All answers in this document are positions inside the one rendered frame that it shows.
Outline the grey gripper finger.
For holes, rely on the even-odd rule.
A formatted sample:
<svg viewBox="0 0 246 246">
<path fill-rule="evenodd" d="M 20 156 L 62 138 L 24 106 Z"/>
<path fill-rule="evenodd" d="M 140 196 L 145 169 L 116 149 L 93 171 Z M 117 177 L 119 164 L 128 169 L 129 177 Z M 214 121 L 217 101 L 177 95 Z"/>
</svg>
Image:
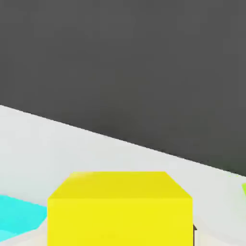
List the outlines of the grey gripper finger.
<svg viewBox="0 0 246 246">
<path fill-rule="evenodd" d="M 221 241 L 209 231 L 193 224 L 193 246 L 221 246 Z"/>
</svg>

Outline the small yellow cube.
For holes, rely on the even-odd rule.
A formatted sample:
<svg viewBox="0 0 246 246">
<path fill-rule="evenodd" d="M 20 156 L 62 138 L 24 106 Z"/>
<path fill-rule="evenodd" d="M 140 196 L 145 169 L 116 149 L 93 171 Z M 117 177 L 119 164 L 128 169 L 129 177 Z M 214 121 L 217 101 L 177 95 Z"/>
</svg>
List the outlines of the small yellow cube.
<svg viewBox="0 0 246 246">
<path fill-rule="evenodd" d="M 47 210 L 47 246 L 194 246 L 192 197 L 166 172 L 75 172 Z"/>
</svg>

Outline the large cyan box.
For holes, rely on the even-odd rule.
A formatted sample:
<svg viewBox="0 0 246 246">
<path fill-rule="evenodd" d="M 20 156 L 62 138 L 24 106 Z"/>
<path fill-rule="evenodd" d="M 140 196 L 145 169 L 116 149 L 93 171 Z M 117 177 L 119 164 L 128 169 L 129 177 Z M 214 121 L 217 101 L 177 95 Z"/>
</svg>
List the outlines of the large cyan box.
<svg viewBox="0 0 246 246">
<path fill-rule="evenodd" d="M 37 229 L 46 217 L 46 206 L 0 195 L 0 242 Z"/>
</svg>

